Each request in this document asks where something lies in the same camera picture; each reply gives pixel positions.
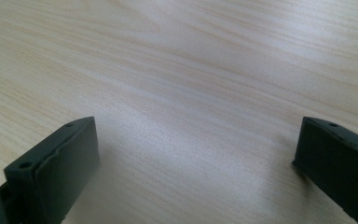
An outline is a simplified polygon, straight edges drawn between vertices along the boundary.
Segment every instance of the screw hole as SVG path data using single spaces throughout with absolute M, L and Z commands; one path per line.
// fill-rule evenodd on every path
M 31 167 L 31 163 L 30 162 L 24 162 L 24 163 L 22 163 L 22 164 L 20 164 L 20 169 L 27 169 L 27 168 L 29 168 L 29 167 Z

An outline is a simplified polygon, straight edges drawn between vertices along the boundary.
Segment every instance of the wood grain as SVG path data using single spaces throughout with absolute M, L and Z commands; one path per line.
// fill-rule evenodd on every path
M 290 162 L 303 116 L 358 133 L 358 1 L 0 0 L 0 184 L 92 115 L 63 223 L 355 223 Z

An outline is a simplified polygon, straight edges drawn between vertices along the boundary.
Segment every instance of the small hole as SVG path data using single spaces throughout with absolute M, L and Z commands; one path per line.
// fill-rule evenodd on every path
M 31 166 L 32 164 L 30 162 L 24 162 L 22 163 L 19 167 L 20 169 L 27 169 Z

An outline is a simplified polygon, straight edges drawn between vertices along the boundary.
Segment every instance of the black object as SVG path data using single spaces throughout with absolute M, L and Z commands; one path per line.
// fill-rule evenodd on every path
M 99 167 L 93 117 L 65 124 L 5 168 L 0 224 L 59 224 Z
M 358 222 L 358 134 L 304 118 L 293 165 Z

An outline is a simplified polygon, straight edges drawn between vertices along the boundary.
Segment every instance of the table surface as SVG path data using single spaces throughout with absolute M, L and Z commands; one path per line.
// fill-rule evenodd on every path
M 355 223 L 291 161 L 304 116 L 358 133 L 358 1 L 0 0 L 0 185 L 87 116 L 65 224 Z

